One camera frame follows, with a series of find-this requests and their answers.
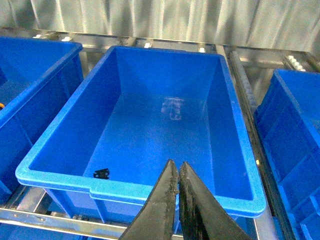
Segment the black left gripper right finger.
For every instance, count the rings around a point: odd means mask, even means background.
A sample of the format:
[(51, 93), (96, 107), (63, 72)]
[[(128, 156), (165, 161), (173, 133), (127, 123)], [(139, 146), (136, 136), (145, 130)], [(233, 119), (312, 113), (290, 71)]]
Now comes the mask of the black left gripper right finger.
[(179, 170), (179, 220), (185, 240), (250, 240), (188, 162)]

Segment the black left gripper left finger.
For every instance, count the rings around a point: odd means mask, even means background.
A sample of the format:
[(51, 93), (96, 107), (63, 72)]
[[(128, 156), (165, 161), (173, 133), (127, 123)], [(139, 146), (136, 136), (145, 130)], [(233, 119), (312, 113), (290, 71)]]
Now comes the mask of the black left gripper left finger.
[(142, 209), (119, 237), (121, 240), (170, 240), (176, 214), (179, 174), (169, 159)]

